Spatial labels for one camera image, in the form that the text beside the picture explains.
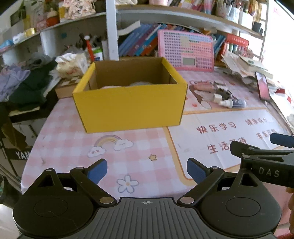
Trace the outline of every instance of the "hand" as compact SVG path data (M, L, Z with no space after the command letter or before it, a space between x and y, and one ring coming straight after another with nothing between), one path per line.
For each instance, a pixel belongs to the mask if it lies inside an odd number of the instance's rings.
M294 193L294 188L288 187L286 189L286 192ZM290 222L289 230L292 234L294 234L294 194L292 194L292 196L290 197L288 207L291 210L291 214L290 214L290 218L289 218L289 222Z

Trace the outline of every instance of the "rainbow drawing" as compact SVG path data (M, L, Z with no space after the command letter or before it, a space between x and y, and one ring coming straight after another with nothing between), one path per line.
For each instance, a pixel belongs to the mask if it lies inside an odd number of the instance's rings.
M113 142L116 144L118 140L121 140L121 138L116 135L105 135L96 141L94 147L102 147L106 142Z

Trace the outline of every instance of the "pink checkered tablecloth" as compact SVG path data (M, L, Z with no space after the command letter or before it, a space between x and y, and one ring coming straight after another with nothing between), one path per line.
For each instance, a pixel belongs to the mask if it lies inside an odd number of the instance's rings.
M132 147L115 149L113 142L117 139L127 139ZM73 99L66 98L58 101L34 144L22 175L23 192L46 168L62 173L77 166L90 166L100 159L99 154L93 156L89 152L95 145L103 145L106 152L102 158L108 164L99 186L118 199L143 195L177 197L191 188L179 180L162 128L87 134ZM156 156L156 163L151 160L152 155ZM134 191L119 192L117 180L127 180L127 175L137 185Z
M194 81L225 82L239 98L245 98L251 109L265 108L256 92L249 92L233 77L222 72L180 72L193 85ZM202 92L188 89L184 114L218 112L217 104ZM176 200L195 186L185 177L183 165L177 165L168 127L87 134L74 100L60 99L47 118L33 146L22 175L24 193L47 168L57 173L69 172L77 166L88 167L105 158L108 171L99 186L113 197L174 197ZM289 219L286 207L289 195L284 187L267 185L283 209L282 222Z

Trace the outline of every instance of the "circular pad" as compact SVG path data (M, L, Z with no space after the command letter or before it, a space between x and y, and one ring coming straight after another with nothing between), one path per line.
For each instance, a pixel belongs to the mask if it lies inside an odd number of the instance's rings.
M61 238L87 224L93 211L87 196L64 189L51 195L23 195L13 209L13 218L25 235Z
M246 197L233 198L226 203L227 210L239 217L250 217L260 210L258 202Z
M37 202L34 209L39 216L52 218L60 216L67 208L66 201L60 198L47 198Z

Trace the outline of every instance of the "cardboard box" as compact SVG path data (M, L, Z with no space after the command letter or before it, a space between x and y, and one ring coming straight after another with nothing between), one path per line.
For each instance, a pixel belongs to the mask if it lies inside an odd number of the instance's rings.
M92 63L73 98L87 133L154 128L180 124L187 87L165 58L134 57Z
M72 97L73 91L80 82L79 77L74 77L73 79L63 79L58 83L58 85L55 87L55 92L58 97L58 99Z

